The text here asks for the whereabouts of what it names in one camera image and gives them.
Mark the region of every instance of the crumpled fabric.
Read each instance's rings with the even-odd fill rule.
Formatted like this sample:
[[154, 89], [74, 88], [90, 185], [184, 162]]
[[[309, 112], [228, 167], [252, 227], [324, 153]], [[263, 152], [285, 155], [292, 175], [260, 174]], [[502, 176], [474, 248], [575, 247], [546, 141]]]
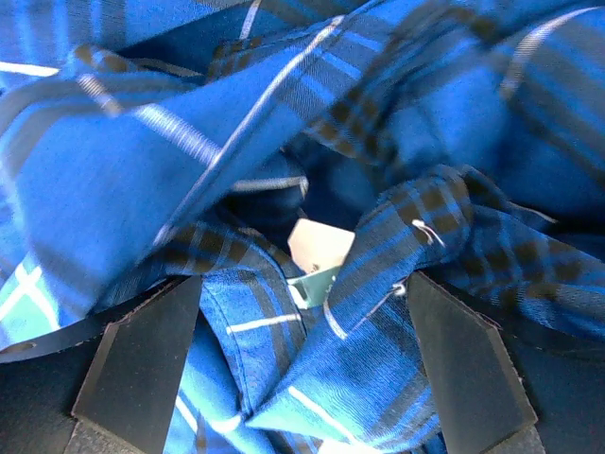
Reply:
[[[201, 276], [165, 452], [443, 452], [412, 272], [603, 339], [598, 2], [144, 3], [0, 7], [61, 68], [0, 72], [0, 348]], [[355, 231], [316, 309], [299, 217]]]

